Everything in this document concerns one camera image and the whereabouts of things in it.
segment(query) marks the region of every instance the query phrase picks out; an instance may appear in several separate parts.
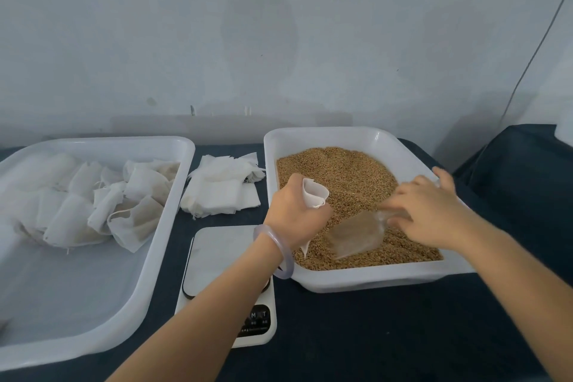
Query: brown grain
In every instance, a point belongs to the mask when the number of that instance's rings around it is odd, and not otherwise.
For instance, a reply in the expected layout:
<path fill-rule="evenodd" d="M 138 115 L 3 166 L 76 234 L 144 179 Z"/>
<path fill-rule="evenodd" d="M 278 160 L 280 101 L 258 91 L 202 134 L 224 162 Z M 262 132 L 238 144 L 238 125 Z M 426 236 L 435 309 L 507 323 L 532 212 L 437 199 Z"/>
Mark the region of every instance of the brown grain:
<path fill-rule="evenodd" d="M 310 270 L 347 269 L 349 267 L 443 260 L 437 249 L 428 248 L 408 239 L 397 229 L 389 229 L 379 248 L 340 260 L 326 240 L 328 230 L 364 210 L 375 210 L 380 201 L 396 189 L 396 179 L 380 162 L 359 151 L 339 147 L 310 148 L 277 160 L 280 187 L 291 174 L 298 172 L 313 178 L 330 190 L 327 201 L 334 214 L 326 227 L 311 240 L 306 258 L 302 250 L 295 252 L 295 261 Z"/>

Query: person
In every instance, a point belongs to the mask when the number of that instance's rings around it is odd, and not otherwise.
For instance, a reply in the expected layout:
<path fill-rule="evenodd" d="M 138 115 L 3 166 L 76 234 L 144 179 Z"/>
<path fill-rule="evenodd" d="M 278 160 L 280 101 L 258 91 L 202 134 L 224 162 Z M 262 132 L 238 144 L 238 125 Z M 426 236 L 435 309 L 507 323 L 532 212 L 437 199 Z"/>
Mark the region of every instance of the person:
<path fill-rule="evenodd" d="M 413 241 L 459 252 L 488 285 L 555 381 L 573 375 L 573 290 L 511 236 L 461 204 L 452 177 L 434 168 L 437 187 L 424 176 L 400 184 L 381 208 L 404 209 L 390 225 Z M 309 209 L 303 176 L 294 174 L 273 196 L 264 223 L 292 250 L 321 230 L 326 204 Z M 276 243 L 261 234 L 178 314 L 131 355 L 115 381 L 215 380 L 249 311 L 282 262 Z"/>

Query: tray filled with grain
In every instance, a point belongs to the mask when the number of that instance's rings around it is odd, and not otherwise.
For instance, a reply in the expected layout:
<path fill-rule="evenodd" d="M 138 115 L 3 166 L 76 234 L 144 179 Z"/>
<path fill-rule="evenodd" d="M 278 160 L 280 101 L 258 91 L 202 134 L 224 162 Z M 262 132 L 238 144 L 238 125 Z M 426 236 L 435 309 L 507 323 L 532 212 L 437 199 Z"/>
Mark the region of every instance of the tray filled with grain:
<path fill-rule="evenodd" d="M 370 127 L 293 127 L 264 138 L 267 191 L 272 195 L 298 172 L 326 186 L 334 213 L 311 240 L 306 256 L 294 253 L 293 279 L 313 292 L 341 292 L 417 284 L 473 272 L 454 251 L 425 247 L 389 229 L 380 247 L 336 259 L 326 238 L 331 227 L 375 210 L 398 184 L 437 177 L 392 134 Z"/>

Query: bangle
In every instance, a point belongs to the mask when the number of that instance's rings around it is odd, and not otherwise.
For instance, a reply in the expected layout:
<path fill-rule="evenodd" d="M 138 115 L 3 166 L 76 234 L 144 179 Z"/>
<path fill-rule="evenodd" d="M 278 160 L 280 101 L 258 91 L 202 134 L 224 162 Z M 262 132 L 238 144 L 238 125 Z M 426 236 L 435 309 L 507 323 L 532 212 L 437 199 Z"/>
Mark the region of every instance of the bangle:
<path fill-rule="evenodd" d="M 275 277 L 280 279 L 288 279 L 292 276 L 292 273 L 295 271 L 295 259 L 292 258 L 292 252 L 290 251 L 289 247 L 284 244 L 283 240 L 279 238 L 273 229 L 268 225 L 257 225 L 254 227 L 253 232 L 253 240 L 255 240 L 259 234 L 266 234 L 268 235 L 278 246 L 278 249 L 281 250 L 284 259 L 284 267 L 278 267 L 275 270 Z"/>

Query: white scale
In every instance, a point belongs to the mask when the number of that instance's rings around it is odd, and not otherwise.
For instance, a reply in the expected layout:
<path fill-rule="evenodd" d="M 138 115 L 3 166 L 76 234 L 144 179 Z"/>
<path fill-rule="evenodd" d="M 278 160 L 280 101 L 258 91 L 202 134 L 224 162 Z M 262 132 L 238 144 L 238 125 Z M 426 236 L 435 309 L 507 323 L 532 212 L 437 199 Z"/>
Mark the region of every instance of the white scale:
<path fill-rule="evenodd" d="M 187 296 L 197 296 L 245 252 L 253 243 L 254 227 L 207 227 L 197 231 L 191 241 L 175 313 L 190 302 Z M 275 335 L 276 330 L 275 287 L 271 277 L 245 320 L 233 348 L 264 344 Z"/>

